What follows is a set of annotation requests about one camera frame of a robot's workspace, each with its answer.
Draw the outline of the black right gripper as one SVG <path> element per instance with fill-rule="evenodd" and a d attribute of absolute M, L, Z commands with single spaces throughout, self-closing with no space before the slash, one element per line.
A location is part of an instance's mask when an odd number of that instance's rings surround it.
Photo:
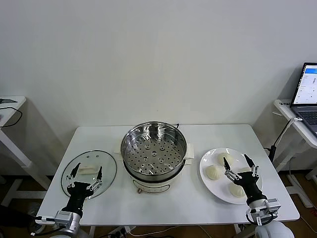
<path fill-rule="evenodd" d="M 223 157 L 225 176 L 230 179 L 235 185 L 239 185 L 243 188 L 247 200 L 246 203 L 250 205 L 257 200 L 266 200 L 267 197 L 263 195 L 263 192 L 258 188 L 257 181 L 259 179 L 259 166 L 247 155 L 244 154 L 246 162 L 250 167 L 250 172 L 235 173 L 231 170 L 231 167 L 225 157 Z"/>

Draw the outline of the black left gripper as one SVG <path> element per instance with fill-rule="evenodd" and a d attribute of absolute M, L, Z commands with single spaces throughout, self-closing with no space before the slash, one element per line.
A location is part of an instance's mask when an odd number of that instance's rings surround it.
<path fill-rule="evenodd" d="M 67 191 L 70 194 L 68 203 L 64 208 L 66 212 L 83 213 L 83 205 L 85 199 L 91 196 L 91 191 L 97 191 L 102 185 L 102 166 L 100 166 L 97 178 L 92 184 L 85 182 L 74 182 L 80 165 L 81 163 L 79 162 L 72 169 L 71 173 L 66 176 L 66 181 L 68 183 Z"/>

